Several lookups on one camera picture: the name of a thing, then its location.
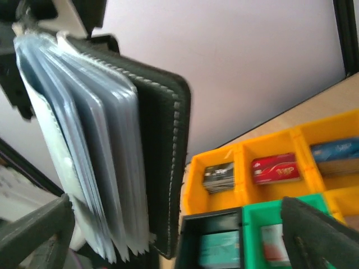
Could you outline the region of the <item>black leather card holder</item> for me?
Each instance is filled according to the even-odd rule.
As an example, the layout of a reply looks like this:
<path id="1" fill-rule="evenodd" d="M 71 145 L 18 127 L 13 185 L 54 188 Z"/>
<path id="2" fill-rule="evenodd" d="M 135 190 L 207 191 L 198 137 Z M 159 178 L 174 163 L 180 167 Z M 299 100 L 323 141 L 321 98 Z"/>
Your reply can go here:
<path id="1" fill-rule="evenodd" d="M 152 249 L 173 258 L 190 123 L 187 81 L 65 34 L 13 42 L 88 245 L 110 263 Z"/>

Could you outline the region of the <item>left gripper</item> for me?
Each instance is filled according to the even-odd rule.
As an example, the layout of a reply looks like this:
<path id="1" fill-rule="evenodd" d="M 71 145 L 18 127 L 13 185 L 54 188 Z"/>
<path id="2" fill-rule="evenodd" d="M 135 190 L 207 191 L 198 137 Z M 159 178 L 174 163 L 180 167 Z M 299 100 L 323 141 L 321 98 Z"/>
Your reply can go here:
<path id="1" fill-rule="evenodd" d="M 95 28 L 103 26 L 106 1 L 79 0 L 72 3 L 88 32 L 87 37 Z M 33 113 L 16 65 L 13 27 L 19 23 L 21 31 L 34 28 L 55 34 L 55 31 L 39 26 L 39 22 L 54 19 L 57 15 L 53 1 L 1 1 L 1 87 L 9 103 L 26 120 L 30 120 Z"/>

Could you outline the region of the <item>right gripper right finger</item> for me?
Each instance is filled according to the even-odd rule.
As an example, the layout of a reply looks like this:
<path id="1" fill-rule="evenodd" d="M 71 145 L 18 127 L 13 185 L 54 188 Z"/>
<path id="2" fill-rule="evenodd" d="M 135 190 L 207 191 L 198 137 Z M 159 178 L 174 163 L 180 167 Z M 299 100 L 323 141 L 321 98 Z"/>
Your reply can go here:
<path id="1" fill-rule="evenodd" d="M 292 268 L 358 268 L 358 232 L 298 198 L 284 197 L 283 240 Z"/>

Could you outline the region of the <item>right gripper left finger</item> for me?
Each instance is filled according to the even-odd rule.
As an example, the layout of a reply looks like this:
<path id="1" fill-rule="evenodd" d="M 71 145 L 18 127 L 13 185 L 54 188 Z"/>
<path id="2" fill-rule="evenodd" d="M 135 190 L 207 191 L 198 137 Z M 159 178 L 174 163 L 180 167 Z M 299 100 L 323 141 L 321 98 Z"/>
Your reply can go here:
<path id="1" fill-rule="evenodd" d="M 31 254 L 30 268 L 63 268 L 74 227 L 67 194 L 1 227 L 1 268 L 17 268 Z"/>

